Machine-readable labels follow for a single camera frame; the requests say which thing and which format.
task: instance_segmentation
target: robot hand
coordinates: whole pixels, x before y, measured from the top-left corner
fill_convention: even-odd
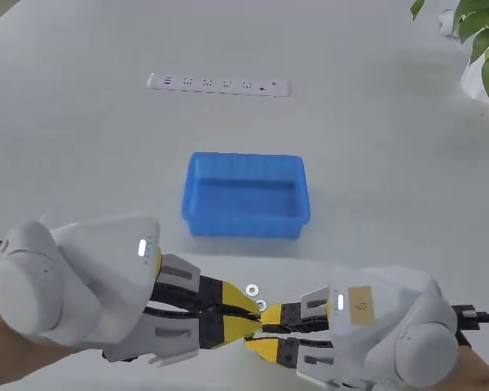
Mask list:
[[[431,276],[402,267],[335,267],[331,276],[328,287],[261,318],[263,333],[325,332],[324,340],[255,336],[246,345],[328,389],[422,389],[448,376],[457,316]]]
[[[38,343],[101,349],[109,362],[154,354],[159,366],[261,327],[254,301],[161,255],[159,234],[149,217],[18,226],[0,242],[1,316]]]

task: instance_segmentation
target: white flower pot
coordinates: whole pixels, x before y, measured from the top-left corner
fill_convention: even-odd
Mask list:
[[[483,87],[482,66],[485,63],[485,54],[472,64],[467,64],[462,75],[462,88],[473,99],[489,104],[489,96]]]

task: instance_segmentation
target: sticker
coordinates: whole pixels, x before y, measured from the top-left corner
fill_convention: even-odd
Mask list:
[[[353,326],[372,326],[375,323],[372,287],[352,287],[348,289],[350,302],[350,322]]]

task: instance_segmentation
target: power outlet socket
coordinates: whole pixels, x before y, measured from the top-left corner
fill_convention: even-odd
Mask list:
[[[260,96],[289,96],[286,80],[249,80],[221,77],[191,77],[152,73],[147,87],[153,90],[209,92],[215,94],[242,94]]]

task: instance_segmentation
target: led light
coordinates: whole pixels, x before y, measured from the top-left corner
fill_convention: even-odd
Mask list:
[[[337,308],[339,311],[344,310],[344,295],[337,296]]]
[[[141,239],[139,241],[139,247],[138,247],[138,255],[140,257],[145,256],[145,249],[147,248],[147,241],[145,239]]]

